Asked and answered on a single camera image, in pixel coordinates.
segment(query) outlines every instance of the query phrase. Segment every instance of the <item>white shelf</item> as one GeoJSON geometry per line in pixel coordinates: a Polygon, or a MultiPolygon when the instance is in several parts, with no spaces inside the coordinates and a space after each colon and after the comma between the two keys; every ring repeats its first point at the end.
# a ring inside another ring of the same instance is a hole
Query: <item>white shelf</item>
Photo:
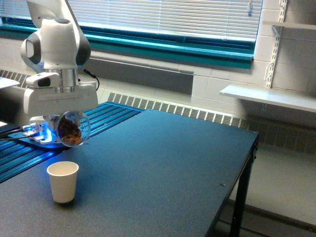
{"type": "Polygon", "coordinates": [[[220,94],[270,105],[316,112],[316,97],[286,90],[266,89],[249,85],[229,85],[220,94]]]}
{"type": "Polygon", "coordinates": [[[273,25],[277,27],[285,27],[285,28],[290,28],[290,29],[316,30],[316,25],[286,23],[286,22],[277,22],[277,21],[263,21],[262,23],[264,25],[273,25]]]}
{"type": "Polygon", "coordinates": [[[19,85],[19,84],[20,83],[18,83],[15,80],[0,77],[0,89],[19,85]]]}

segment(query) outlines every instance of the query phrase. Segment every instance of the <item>shelf bracket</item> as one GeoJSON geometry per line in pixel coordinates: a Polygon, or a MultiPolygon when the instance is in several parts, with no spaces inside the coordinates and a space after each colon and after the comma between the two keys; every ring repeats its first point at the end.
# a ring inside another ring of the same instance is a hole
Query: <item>shelf bracket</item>
{"type": "MultiPolygon", "coordinates": [[[[288,0],[279,0],[279,5],[281,7],[280,15],[278,19],[279,22],[284,22],[287,1],[288,0]]],[[[277,53],[278,53],[279,44],[281,40],[282,28],[283,27],[272,26],[272,29],[276,34],[276,39],[275,39],[275,43],[272,50],[271,61],[270,61],[270,64],[268,64],[268,66],[266,67],[266,73],[265,73],[265,78],[264,78],[266,81],[266,88],[268,89],[272,87],[272,80],[273,80],[276,63],[277,63],[277,53]]],[[[262,104],[261,110],[266,110],[266,108],[267,108],[267,104],[262,104]]]]}
{"type": "Polygon", "coordinates": [[[282,27],[280,26],[272,26],[273,31],[276,34],[276,37],[280,37],[281,36],[281,32],[282,32],[282,27]]]}

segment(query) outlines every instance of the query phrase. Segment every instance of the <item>paper cup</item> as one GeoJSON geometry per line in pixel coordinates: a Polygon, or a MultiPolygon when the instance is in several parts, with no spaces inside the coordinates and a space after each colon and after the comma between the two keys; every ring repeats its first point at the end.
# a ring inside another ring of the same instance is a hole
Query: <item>paper cup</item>
{"type": "Polygon", "coordinates": [[[79,166],[70,161],[57,162],[47,168],[55,202],[66,203],[74,199],[78,169],[79,166]]]}

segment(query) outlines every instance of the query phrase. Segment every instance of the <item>window blinds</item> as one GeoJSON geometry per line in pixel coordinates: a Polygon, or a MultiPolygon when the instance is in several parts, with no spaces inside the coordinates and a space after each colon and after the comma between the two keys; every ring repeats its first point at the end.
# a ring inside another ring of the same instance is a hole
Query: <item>window blinds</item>
{"type": "MultiPolygon", "coordinates": [[[[82,26],[255,41],[262,0],[69,0],[82,26]]],[[[30,18],[25,0],[0,0],[1,16],[30,18]]]]}

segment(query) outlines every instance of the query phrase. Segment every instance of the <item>blue aluminum rail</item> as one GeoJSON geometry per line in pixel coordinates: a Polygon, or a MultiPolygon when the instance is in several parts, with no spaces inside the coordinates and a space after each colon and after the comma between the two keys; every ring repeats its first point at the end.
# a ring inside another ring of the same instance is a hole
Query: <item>blue aluminum rail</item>
{"type": "MultiPolygon", "coordinates": [[[[96,109],[85,111],[91,123],[93,137],[137,114],[142,109],[105,102],[96,109]]],[[[20,141],[0,141],[0,183],[61,153],[62,149],[45,149],[20,141]]]]}

